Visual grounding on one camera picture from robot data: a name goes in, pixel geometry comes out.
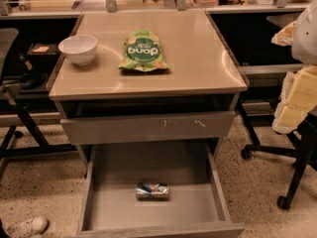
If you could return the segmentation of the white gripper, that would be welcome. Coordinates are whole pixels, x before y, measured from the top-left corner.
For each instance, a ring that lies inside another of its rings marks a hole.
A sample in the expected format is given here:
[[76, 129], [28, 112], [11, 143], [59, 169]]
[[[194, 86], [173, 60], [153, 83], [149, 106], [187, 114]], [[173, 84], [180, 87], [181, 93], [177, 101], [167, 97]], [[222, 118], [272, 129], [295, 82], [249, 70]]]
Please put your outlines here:
[[297, 74], [288, 71], [282, 83], [271, 128], [289, 134], [317, 106], [317, 66], [307, 65]]

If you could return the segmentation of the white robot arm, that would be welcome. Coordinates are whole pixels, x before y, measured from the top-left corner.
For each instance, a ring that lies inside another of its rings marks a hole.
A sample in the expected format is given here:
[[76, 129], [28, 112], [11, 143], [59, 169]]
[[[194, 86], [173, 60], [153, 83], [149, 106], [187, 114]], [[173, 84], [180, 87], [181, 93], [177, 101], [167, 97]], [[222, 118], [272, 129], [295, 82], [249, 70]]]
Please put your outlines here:
[[289, 71], [282, 84], [272, 129], [281, 134], [294, 131], [317, 106], [317, 0], [296, 21], [286, 25], [271, 41], [291, 46], [291, 54], [303, 67]]

